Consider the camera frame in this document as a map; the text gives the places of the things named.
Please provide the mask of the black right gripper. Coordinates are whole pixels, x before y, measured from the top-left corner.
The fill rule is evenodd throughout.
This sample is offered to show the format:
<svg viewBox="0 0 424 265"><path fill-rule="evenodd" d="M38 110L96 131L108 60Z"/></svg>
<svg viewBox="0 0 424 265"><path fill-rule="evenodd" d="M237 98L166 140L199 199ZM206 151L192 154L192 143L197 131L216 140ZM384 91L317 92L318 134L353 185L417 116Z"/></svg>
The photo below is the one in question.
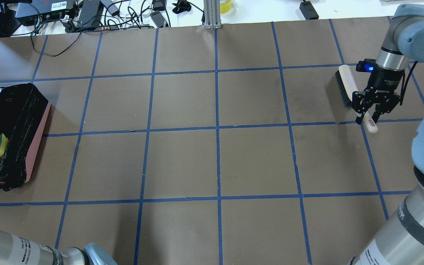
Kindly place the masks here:
<svg viewBox="0 0 424 265"><path fill-rule="evenodd" d="M402 97L395 90L405 80L405 71L382 68L375 59L359 61L356 71L370 73L365 89L352 93L352 109L358 113L356 123L362 124L365 113L376 105L372 121L377 124L382 114L392 112L400 103Z"/></svg>

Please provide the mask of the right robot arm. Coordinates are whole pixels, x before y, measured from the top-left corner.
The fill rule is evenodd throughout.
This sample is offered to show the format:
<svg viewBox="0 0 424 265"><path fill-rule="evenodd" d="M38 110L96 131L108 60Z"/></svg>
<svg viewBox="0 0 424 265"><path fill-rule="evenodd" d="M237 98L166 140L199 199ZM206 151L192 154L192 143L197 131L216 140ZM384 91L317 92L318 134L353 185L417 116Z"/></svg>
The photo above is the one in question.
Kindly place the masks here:
<svg viewBox="0 0 424 265"><path fill-rule="evenodd" d="M402 4L392 18L377 59L358 62L356 71L370 73L367 86L359 91L351 70L342 65L335 73L344 104L377 131L382 114L403 103L411 60L424 60L424 5ZM404 198L393 215L350 265L424 265L424 119L412 141L411 157L417 186Z"/></svg>

